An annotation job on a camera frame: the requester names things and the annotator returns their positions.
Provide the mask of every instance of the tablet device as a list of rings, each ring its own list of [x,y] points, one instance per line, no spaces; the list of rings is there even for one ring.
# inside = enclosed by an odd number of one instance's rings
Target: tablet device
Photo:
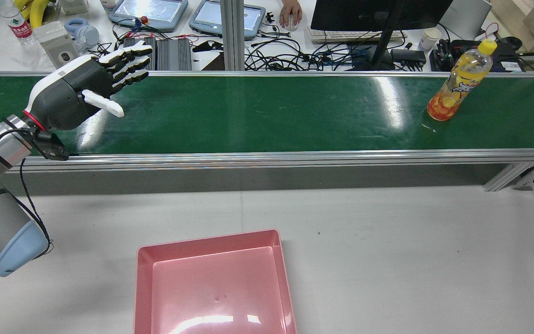
[[[187,0],[122,0],[114,6],[108,19],[121,26],[132,27],[134,19],[146,16],[148,26],[162,32],[171,32],[183,15]]]
[[[244,5],[244,40],[253,39],[258,30],[265,8]],[[191,29],[206,34],[222,36],[222,13],[220,0],[201,0],[201,4],[189,20]]]

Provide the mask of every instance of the yellow bottle cap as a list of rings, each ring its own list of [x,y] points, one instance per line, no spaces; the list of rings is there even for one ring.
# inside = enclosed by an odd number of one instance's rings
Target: yellow bottle cap
[[[496,47],[498,47],[498,44],[496,44],[496,42],[491,39],[484,39],[477,47],[477,50],[479,50],[484,55],[491,55],[492,53],[494,53],[494,51],[496,51]]]

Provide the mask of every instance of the laptop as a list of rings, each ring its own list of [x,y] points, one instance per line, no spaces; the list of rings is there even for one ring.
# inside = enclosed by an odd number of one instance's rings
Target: laptop
[[[440,23],[464,40],[475,40],[491,10],[486,0],[454,0]]]

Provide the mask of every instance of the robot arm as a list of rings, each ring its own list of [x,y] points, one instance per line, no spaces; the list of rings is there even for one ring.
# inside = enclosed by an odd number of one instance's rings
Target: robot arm
[[[36,83],[23,116],[0,122],[0,175],[33,148],[47,159],[67,160],[55,130],[76,128],[102,109],[123,117],[123,109],[110,96],[148,76],[143,68],[151,52],[150,46],[138,44],[101,58],[85,55]],[[0,276],[42,255],[49,243],[40,218],[0,183]]]

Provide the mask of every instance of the headphones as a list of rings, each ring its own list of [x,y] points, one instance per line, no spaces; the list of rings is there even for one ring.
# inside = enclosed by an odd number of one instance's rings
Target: headphones
[[[85,49],[89,49],[98,44],[100,34],[96,28],[88,24],[86,19],[82,19],[81,17],[69,19],[65,23],[65,29],[71,36],[76,38],[76,41],[85,40],[83,43]]]

